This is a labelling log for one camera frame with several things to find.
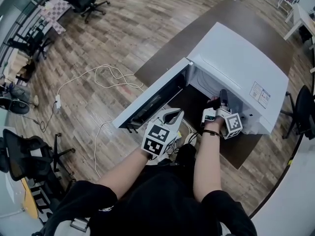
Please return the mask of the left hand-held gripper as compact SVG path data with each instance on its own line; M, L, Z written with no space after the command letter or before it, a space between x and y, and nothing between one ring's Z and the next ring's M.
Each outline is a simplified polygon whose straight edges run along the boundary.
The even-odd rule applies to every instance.
M141 148L153 159L164 155L177 140L178 130L184 117L184 110L168 108L158 113L159 118L151 120L145 130Z

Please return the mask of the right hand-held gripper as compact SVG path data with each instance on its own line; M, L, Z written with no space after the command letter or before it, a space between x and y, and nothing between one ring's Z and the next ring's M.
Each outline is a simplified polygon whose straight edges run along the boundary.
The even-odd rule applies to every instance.
M220 131L211 131L205 128L207 123L214 122L217 118L224 120ZM242 131L243 126L239 114L232 113L229 108L227 91L225 89L220 91L220 99L207 102L202 114L201 127L204 133L224 139L235 137Z

